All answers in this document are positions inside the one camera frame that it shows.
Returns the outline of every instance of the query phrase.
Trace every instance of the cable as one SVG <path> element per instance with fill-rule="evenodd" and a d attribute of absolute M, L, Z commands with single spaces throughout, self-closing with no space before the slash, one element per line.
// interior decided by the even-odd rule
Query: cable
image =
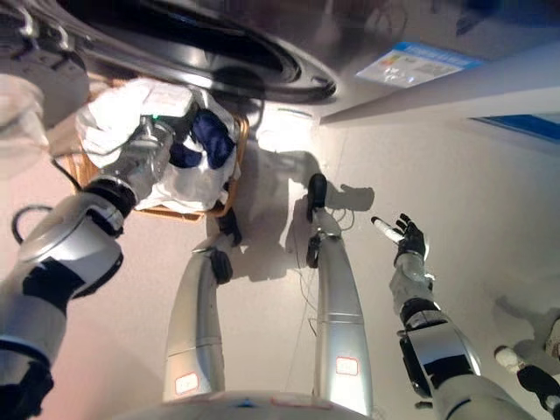
<path fill-rule="evenodd" d="M 73 187 L 76 189 L 76 191 L 81 191 L 81 185 L 80 183 L 76 180 L 76 178 L 74 178 L 70 172 L 68 172 L 64 166 L 62 166 L 61 164 L 59 164 L 56 160 L 56 157 L 53 157 L 51 159 L 51 164 L 52 166 L 54 166 L 56 169 L 58 169 L 60 172 L 62 172 L 62 175 L 64 175 L 73 185 Z"/>
<path fill-rule="evenodd" d="M 11 218 L 11 234 L 14 235 L 14 239 L 17 243 L 21 243 L 24 241 L 24 238 L 22 238 L 21 234 L 19 234 L 19 219 L 21 219 L 21 216 L 23 216 L 27 212 L 38 210 L 42 212 L 50 212 L 51 210 L 53 210 L 53 208 L 50 206 L 45 206 L 43 204 L 30 204 L 29 206 L 25 206 L 17 210 Z"/>

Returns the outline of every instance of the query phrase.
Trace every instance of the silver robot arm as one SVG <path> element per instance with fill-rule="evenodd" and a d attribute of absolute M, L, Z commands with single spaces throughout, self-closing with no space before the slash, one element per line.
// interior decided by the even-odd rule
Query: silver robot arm
<path fill-rule="evenodd" d="M 532 419 L 506 391 L 480 376 L 467 337 L 435 303 L 422 231 L 404 214 L 396 229 L 376 217 L 372 222 L 399 247 L 389 288 L 404 325 L 399 332 L 403 361 L 413 389 L 432 399 L 436 418 Z"/>
<path fill-rule="evenodd" d="M 124 218 L 163 174 L 173 131 L 143 117 L 121 149 L 82 191 L 63 199 L 22 243 L 0 283 L 0 412 L 40 413 L 53 387 L 50 368 L 66 330 L 67 303 L 95 292 L 119 269 Z"/>

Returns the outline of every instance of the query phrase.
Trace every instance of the black joint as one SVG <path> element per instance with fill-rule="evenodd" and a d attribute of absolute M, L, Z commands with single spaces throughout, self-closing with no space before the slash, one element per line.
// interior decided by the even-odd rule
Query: black joint
<path fill-rule="evenodd" d="M 96 179 L 89 183 L 83 189 L 83 192 L 92 193 L 104 198 L 121 212 L 122 217 L 127 217 L 137 204 L 132 190 L 110 179 Z"/>
<path fill-rule="evenodd" d="M 307 186 L 307 221 L 313 221 L 313 210 L 323 208 L 326 199 L 326 178 L 322 173 L 315 173 Z"/>
<path fill-rule="evenodd" d="M 455 376 L 474 375 L 473 369 L 464 355 L 434 360 L 432 363 L 424 365 L 424 369 L 435 389 Z"/>
<path fill-rule="evenodd" d="M 410 343 L 408 336 L 400 339 L 399 344 L 402 350 L 402 362 L 406 367 L 406 372 L 409 375 L 410 383 L 415 392 L 422 398 L 431 397 L 430 386 L 422 367 L 420 366 L 420 361 L 418 361 L 417 354 L 414 352 L 414 347 Z"/>
<path fill-rule="evenodd" d="M 401 309 L 401 321 L 406 326 L 413 315 L 422 311 L 438 311 L 439 309 L 431 300 L 414 297 L 407 300 Z"/>
<path fill-rule="evenodd" d="M 319 247 L 321 245 L 321 239 L 315 235 L 309 238 L 307 243 L 307 255 L 305 260 L 307 265 L 311 269 L 316 269 L 319 266 Z"/>
<path fill-rule="evenodd" d="M 41 414 L 41 403 L 53 389 L 48 367 L 32 361 L 19 384 L 0 386 L 0 413 L 5 420 L 23 420 Z"/>
<path fill-rule="evenodd" d="M 66 265 L 47 258 L 34 267 L 22 283 L 26 296 L 43 299 L 65 316 L 68 301 L 84 281 Z"/>
<path fill-rule="evenodd" d="M 234 271 L 231 268 L 228 254 L 215 249 L 212 251 L 212 254 L 210 254 L 210 262 L 212 264 L 212 272 L 216 276 L 217 284 L 225 284 L 231 280 Z"/>

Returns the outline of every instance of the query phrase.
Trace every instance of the white cloth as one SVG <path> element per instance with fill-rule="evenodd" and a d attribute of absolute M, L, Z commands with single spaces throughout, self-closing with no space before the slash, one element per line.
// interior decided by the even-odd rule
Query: white cloth
<path fill-rule="evenodd" d="M 137 127 L 140 115 L 182 116 L 192 101 L 202 109 L 214 112 L 236 143 L 234 118 L 208 92 L 145 78 L 103 92 L 78 112 L 76 127 L 84 150 L 94 165 L 101 168 L 118 159 L 119 148 Z M 148 198 L 138 203 L 137 210 L 164 205 L 186 214 L 211 209 L 217 200 L 226 202 L 228 192 L 224 190 L 224 184 L 241 175 L 236 162 L 237 148 L 221 168 L 214 170 L 209 167 L 207 153 L 200 144 L 188 136 L 184 145 L 202 154 L 199 166 L 178 168 L 168 164 L 160 182 L 153 186 Z M 99 156 L 94 153 L 108 154 Z"/>

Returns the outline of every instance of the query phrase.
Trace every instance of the white floor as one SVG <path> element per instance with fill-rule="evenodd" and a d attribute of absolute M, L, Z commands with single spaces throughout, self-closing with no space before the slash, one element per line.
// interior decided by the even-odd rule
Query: white floor
<path fill-rule="evenodd" d="M 438 302 L 471 338 L 483 372 L 534 416 L 548 418 L 492 354 L 499 344 L 517 344 L 538 358 L 537 344 L 560 313 L 560 146 L 471 121 L 327 129 L 265 119 L 257 136 L 262 147 L 248 147 L 235 206 L 245 239 L 232 257 L 234 280 L 218 296 L 228 389 L 312 389 L 313 310 L 302 290 L 314 305 L 317 276 L 301 260 L 307 231 L 298 200 L 320 169 L 339 189 L 331 195 L 335 207 L 364 210 L 368 190 L 353 188 L 374 190 L 371 209 L 335 214 L 348 228 L 377 418 L 433 418 L 415 411 L 419 398 L 401 361 L 388 287 L 395 247 L 369 222 L 400 212 L 430 236 Z M 54 204 L 71 190 L 46 161 L 2 189 L 4 275 L 17 251 L 11 214 L 30 202 Z M 70 304 L 41 418 L 106 418 L 159 401 L 174 294 L 206 231 L 205 222 L 129 217 L 120 272 Z M 553 360 L 538 362 L 560 373 Z"/>

